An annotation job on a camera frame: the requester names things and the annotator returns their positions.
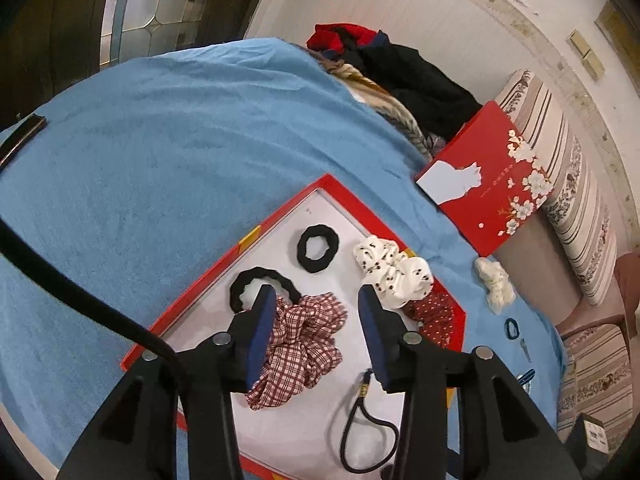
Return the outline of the red tray box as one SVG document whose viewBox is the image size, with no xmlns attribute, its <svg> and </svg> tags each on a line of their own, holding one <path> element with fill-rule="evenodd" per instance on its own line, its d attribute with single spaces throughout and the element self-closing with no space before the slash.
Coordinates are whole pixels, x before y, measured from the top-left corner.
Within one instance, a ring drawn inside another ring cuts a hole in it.
<svg viewBox="0 0 640 480">
<path fill-rule="evenodd" d="M 176 351 L 243 325 L 250 371 L 232 394 L 242 469 L 262 479 L 375 479 L 395 451 L 401 394 L 369 386 L 358 295 L 373 292 L 424 338 L 460 350 L 465 314 L 446 288 L 332 176 L 237 242 L 152 325 Z"/>
</svg>

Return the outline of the black elastic with gold clasp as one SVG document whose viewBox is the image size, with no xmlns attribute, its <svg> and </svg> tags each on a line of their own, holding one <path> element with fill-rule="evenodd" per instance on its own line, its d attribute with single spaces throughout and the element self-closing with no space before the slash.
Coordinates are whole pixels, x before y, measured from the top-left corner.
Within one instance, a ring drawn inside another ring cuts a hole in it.
<svg viewBox="0 0 640 480">
<path fill-rule="evenodd" d="M 373 416 L 367 408 L 366 399 L 369 393 L 371 379 L 373 376 L 373 370 L 367 368 L 363 373 L 359 382 L 358 392 L 352 407 L 349 410 L 346 424 L 344 426 L 340 447 L 338 448 L 338 458 L 344 470 L 350 474 L 370 474 L 370 472 L 377 471 L 386 466 L 390 460 L 394 457 L 399 444 L 400 431 L 399 428 L 390 420 L 385 420 Z M 393 443 L 386 454 L 373 465 L 367 467 L 356 467 L 349 463 L 347 457 L 347 445 L 350 434 L 352 433 L 352 427 L 358 424 L 360 426 L 367 426 L 373 428 L 376 431 L 390 432 L 393 436 Z"/>
</svg>

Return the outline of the cream dotted scrunchie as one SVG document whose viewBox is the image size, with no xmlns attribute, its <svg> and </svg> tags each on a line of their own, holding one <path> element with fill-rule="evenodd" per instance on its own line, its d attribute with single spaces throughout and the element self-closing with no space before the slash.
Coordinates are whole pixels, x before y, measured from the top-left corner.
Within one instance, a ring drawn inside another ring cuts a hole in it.
<svg viewBox="0 0 640 480">
<path fill-rule="evenodd" d="M 493 314 L 500 314 L 506 307 L 513 304 L 516 291 L 509 274 L 498 261 L 480 257 L 474 261 L 476 273 L 487 288 L 487 302 Z"/>
</svg>

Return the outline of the striped cushion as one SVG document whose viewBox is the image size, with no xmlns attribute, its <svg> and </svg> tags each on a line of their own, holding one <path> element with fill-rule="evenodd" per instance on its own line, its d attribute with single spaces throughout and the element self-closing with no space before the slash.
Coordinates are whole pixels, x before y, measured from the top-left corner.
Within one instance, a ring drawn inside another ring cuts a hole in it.
<svg viewBox="0 0 640 480">
<path fill-rule="evenodd" d="M 588 158 L 549 87 L 518 70 L 496 102 L 536 153 L 553 185 L 542 205 L 585 300 L 602 304 L 614 274 L 617 240 Z"/>
</svg>

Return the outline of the red box lid with cat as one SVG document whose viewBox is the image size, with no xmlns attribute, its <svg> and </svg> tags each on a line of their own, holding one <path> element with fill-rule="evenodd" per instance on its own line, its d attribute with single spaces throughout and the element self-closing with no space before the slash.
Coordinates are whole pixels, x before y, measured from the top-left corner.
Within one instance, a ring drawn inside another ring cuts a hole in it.
<svg viewBox="0 0 640 480">
<path fill-rule="evenodd" d="M 494 101 L 433 158 L 416 185 L 482 257 L 514 235 L 553 188 L 533 148 Z"/>
</svg>

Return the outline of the black flat bar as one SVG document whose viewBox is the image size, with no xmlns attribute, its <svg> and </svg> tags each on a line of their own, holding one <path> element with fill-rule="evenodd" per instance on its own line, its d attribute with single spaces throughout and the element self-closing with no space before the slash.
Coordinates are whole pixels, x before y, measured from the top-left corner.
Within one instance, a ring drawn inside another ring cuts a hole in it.
<svg viewBox="0 0 640 480">
<path fill-rule="evenodd" d="M 1 143 L 0 171 L 12 162 L 22 148 L 40 131 L 47 127 L 47 118 L 31 114 L 25 118 L 15 130 Z"/>
</svg>

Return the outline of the red plaid scrunchie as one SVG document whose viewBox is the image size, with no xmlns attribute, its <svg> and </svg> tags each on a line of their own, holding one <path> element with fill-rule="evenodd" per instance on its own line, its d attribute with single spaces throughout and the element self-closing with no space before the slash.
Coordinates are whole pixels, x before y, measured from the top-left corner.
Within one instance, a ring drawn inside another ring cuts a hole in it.
<svg viewBox="0 0 640 480">
<path fill-rule="evenodd" d="M 280 408 L 318 385 L 343 361 L 335 334 L 346 321 L 347 309 L 332 292 L 303 296 L 298 304 L 278 297 L 262 372 L 245 395 L 248 407 Z"/>
</svg>

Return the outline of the red white-dotted scrunchie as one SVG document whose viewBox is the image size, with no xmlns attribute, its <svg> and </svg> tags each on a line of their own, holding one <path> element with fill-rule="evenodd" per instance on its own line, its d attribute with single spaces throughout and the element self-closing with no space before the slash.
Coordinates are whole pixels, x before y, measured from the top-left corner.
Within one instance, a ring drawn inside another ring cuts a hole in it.
<svg viewBox="0 0 640 480">
<path fill-rule="evenodd" d="M 446 292 L 433 290 L 420 300 L 408 301 L 402 310 L 423 337 L 439 347 L 448 346 L 454 333 L 454 300 Z"/>
</svg>

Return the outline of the stained glass door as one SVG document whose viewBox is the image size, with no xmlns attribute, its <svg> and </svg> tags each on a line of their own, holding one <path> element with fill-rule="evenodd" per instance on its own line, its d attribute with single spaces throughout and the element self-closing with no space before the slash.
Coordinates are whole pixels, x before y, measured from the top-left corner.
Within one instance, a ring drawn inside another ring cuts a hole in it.
<svg viewBox="0 0 640 480">
<path fill-rule="evenodd" d="M 193 47 L 205 5 L 206 0 L 106 0 L 100 67 Z"/>
</svg>

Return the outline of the wall switch plates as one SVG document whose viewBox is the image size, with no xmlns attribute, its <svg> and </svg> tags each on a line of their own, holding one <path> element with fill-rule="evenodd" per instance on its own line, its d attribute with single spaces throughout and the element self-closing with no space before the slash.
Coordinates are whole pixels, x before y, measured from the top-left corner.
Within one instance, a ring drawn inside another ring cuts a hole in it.
<svg viewBox="0 0 640 480">
<path fill-rule="evenodd" d="M 591 49 L 588 41 L 582 36 L 582 33 L 574 29 L 570 36 L 567 37 L 568 44 L 574 49 L 575 53 L 579 56 L 582 67 L 586 70 L 589 76 L 594 80 L 600 80 L 605 74 L 605 68 L 600 61 L 600 58 Z"/>
</svg>

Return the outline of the striped chair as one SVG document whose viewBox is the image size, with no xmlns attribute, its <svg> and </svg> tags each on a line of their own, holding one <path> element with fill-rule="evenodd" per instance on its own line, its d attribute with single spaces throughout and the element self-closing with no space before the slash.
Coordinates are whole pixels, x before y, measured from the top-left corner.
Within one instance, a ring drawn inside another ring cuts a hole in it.
<svg viewBox="0 0 640 480">
<path fill-rule="evenodd" d="M 621 318 L 565 339 L 568 364 L 558 403 L 558 435 L 566 440 L 580 414 L 597 419 L 614 455 L 639 414 L 639 255 L 618 258 L 614 269 Z"/>
</svg>

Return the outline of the pile of dark clothes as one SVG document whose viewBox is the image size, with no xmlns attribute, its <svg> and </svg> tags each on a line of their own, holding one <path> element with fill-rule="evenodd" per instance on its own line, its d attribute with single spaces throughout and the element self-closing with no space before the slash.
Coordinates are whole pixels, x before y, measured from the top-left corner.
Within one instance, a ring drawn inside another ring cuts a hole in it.
<svg viewBox="0 0 640 480">
<path fill-rule="evenodd" d="M 306 50 L 352 97 L 381 115 L 427 160 L 482 108 L 471 92 L 382 30 L 318 24 Z"/>
</svg>

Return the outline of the silver hair clip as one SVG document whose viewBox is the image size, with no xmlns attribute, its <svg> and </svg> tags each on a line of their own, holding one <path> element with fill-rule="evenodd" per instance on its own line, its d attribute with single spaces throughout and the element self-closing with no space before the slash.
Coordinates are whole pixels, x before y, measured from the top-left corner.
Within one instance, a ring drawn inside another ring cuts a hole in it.
<svg viewBox="0 0 640 480">
<path fill-rule="evenodd" d="M 521 347 L 522 351 L 524 352 L 524 356 L 526 357 L 527 362 L 533 363 L 532 358 L 530 357 L 530 354 L 529 354 L 529 351 L 528 351 L 528 347 L 527 347 L 525 338 L 521 337 L 519 342 L 520 342 L 520 347 Z"/>
</svg>

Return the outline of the white black-dotted scrunchie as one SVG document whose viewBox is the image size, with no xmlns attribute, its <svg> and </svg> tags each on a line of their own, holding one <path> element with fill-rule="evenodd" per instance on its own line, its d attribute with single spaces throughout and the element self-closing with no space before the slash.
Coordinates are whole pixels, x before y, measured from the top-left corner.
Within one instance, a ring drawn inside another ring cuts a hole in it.
<svg viewBox="0 0 640 480">
<path fill-rule="evenodd" d="M 407 256 L 393 240 L 371 235 L 355 246 L 352 255 L 363 273 L 362 284 L 373 287 L 387 310 L 422 300 L 433 290 L 435 280 L 427 261 Z"/>
</svg>

